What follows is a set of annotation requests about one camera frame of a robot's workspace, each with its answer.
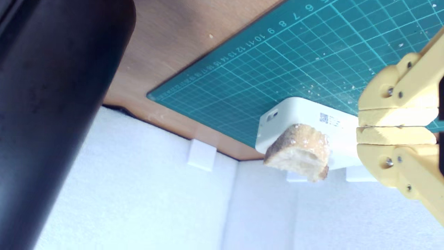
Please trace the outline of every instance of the piece of bread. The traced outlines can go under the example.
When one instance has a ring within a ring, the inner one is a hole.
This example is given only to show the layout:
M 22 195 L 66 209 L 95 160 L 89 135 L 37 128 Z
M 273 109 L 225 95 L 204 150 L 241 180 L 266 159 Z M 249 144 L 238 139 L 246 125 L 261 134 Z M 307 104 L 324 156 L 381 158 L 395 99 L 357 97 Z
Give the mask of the piece of bread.
M 425 127 L 361 127 L 356 129 L 356 140 L 375 145 L 436 144 L 435 135 Z
M 294 124 L 267 149 L 264 165 L 296 172 L 316 182 L 327 177 L 329 156 L 326 135 L 311 126 Z

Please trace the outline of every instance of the wooden table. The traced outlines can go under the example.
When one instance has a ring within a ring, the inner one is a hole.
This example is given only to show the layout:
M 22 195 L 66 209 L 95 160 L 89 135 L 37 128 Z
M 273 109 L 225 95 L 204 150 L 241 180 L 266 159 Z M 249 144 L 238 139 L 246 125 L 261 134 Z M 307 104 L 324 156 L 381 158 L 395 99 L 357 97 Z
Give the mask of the wooden table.
M 255 149 L 146 98 L 146 93 L 229 39 L 279 0 L 134 0 L 136 27 L 104 104 L 238 160 Z

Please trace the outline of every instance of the cutting mat grid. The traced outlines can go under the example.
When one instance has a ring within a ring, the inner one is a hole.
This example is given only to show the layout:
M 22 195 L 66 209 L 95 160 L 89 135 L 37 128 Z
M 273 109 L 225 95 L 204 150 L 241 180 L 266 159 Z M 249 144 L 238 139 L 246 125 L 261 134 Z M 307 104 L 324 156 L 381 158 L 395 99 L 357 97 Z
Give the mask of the cutting mat grid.
M 375 74 L 443 21 L 438 0 L 290 0 L 147 97 L 254 147 L 259 117 L 288 97 L 357 115 Z

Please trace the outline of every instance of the white bracket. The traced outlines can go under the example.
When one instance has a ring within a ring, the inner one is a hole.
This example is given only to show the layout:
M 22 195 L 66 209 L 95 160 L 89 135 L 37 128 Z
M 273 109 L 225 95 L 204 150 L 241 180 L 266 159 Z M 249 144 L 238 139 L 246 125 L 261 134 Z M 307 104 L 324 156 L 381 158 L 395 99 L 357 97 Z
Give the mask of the white bracket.
M 213 171 L 216 148 L 196 139 L 191 140 L 187 164 L 204 171 Z

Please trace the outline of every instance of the black pipe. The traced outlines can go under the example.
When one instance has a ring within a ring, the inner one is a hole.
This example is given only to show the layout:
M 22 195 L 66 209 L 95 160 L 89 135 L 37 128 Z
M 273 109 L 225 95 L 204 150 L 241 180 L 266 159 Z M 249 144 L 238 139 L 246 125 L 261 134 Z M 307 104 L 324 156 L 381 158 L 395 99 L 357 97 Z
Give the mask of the black pipe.
M 14 4 L 0 20 L 2 250 L 37 241 L 135 25 L 132 0 Z

